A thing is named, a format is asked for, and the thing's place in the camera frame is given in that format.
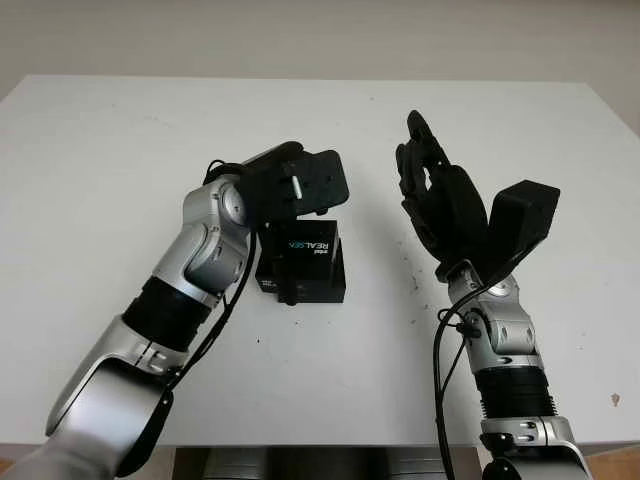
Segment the wire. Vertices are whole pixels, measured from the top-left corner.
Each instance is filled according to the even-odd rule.
[[[209,166],[207,167],[207,173],[209,173],[211,171],[211,168],[216,165],[216,164],[220,164],[220,165],[224,165],[225,162],[224,160],[211,160],[211,163],[209,164]]]
[[[245,264],[244,271],[242,272],[242,277],[240,278],[240,282],[238,283],[238,288],[236,288],[236,291],[233,293],[233,296],[231,297],[231,300],[229,301],[228,304],[226,303],[226,298],[223,295],[222,297],[223,303],[225,304],[224,311],[222,312],[222,314],[220,315],[216,323],[213,324],[207,336],[204,337],[202,342],[200,342],[200,345],[198,345],[198,348],[196,348],[196,350],[193,352],[193,355],[191,355],[191,358],[189,358],[189,360],[184,365],[182,370],[180,370],[178,372],[178,375],[175,377],[175,379],[167,385],[168,390],[173,390],[174,388],[176,388],[176,386],[180,383],[180,381],[182,381],[182,379],[187,375],[187,373],[189,373],[189,370],[191,370],[193,366],[196,363],[198,363],[202,359],[202,357],[206,355],[206,353],[209,351],[213,343],[222,333],[222,329],[225,327],[225,325],[229,321],[229,317],[231,317],[231,314],[233,313],[233,309],[235,308],[236,303],[238,302],[238,299],[240,298],[240,295],[242,294],[242,291],[244,290],[244,287],[247,284],[247,280],[251,275],[253,260],[256,254],[256,244],[257,244],[256,232],[255,230],[251,230],[251,235],[249,239],[249,254],[247,256],[247,262]]]
[[[444,466],[444,471],[447,475],[447,479],[455,480],[455,473],[453,471],[453,461],[451,460],[451,451],[449,449],[449,441],[447,439],[447,431],[444,423],[444,388],[441,383],[440,377],[440,343],[442,342],[442,335],[444,334],[445,328],[449,325],[449,320],[454,315],[458,315],[461,317],[461,314],[458,312],[467,302],[473,300],[477,296],[483,294],[487,290],[489,290],[493,284],[488,283],[484,287],[477,288],[472,290],[471,292],[464,295],[460,300],[453,304],[453,306],[449,309],[445,309],[446,313],[441,315],[438,312],[438,320],[440,323],[438,324],[438,329],[436,330],[435,337],[433,339],[433,386],[434,386],[434,395],[435,395],[435,407],[436,407],[436,427],[438,429],[438,446],[440,448],[440,455],[442,456],[442,464]],[[462,353],[462,348],[458,350],[459,354]],[[454,360],[454,364],[452,365],[449,374],[447,375],[447,379],[445,380],[445,388],[448,384],[451,375],[453,374],[453,369],[455,368],[460,355],[456,355],[456,359]]]
[[[462,342],[460,342],[460,347],[458,348],[458,353],[456,353],[456,358],[454,358],[453,363],[451,364],[451,368],[449,368],[449,372],[447,373],[447,376],[444,379],[444,383],[442,384],[441,396],[443,400],[444,400],[444,392],[447,389],[447,385],[449,385],[449,380],[451,380],[453,371],[456,369],[456,366],[458,365],[458,360],[460,360],[460,355],[462,355],[462,351],[464,350],[464,346],[466,343],[467,343],[467,339],[463,334]]]

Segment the table surface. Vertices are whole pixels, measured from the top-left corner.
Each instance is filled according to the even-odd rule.
[[[562,190],[549,238],[515,272],[521,301],[576,439],[640,439],[640,140],[587,86],[32,76],[0,104],[0,442],[44,439],[209,161],[291,139],[343,159],[351,198],[328,217],[345,302],[290,308],[250,282],[161,442],[435,444],[431,342],[449,303],[400,207],[394,150],[412,108],[487,205],[523,178]],[[451,442],[477,443],[466,359],[447,400]]]

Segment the black box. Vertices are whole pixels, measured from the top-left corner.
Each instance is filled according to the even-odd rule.
[[[342,244],[335,220],[295,220],[260,233],[256,280],[278,301],[342,303],[346,290]]]

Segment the robotic arm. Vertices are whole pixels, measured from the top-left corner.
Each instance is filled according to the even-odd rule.
[[[182,230],[141,294],[64,387],[47,421],[47,442],[3,479],[102,480],[136,471],[162,431],[173,389],[220,334],[242,292],[256,230],[324,213],[349,195],[333,151],[310,154],[287,142],[242,165],[220,163],[186,196]],[[241,275],[224,313],[189,357],[198,327]]]
[[[441,262],[436,275],[449,285],[453,302],[438,315],[433,348],[436,423],[447,478],[454,472],[444,393],[464,346],[485,414],[480,438],[493,456],[483,478],[591,479],[568,420],[556,414],[535,329],[511,275],[547,236],[560,191],[525,180],[496,196],[487,220],[471,179],[450,164],[422,116],[413,111],[407,123],[411,138],[396,151],[402,205],[422,244]],[[449,323],[454,315],[461,319],[457,325]],[[462,333],[463,344],[442,382],[439,350],[447,326]]]

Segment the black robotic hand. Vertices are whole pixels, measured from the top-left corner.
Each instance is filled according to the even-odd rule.
[[[504,278],[547,236],[560,190],[517,183],[498,193],[488,221],[473,182],[451,165],[424,118],[413,110],[407,125],[411,138],[396,150],[402,206],[422,244],[441,262],[438,279],[447,282],[468,264],[484,284]]]

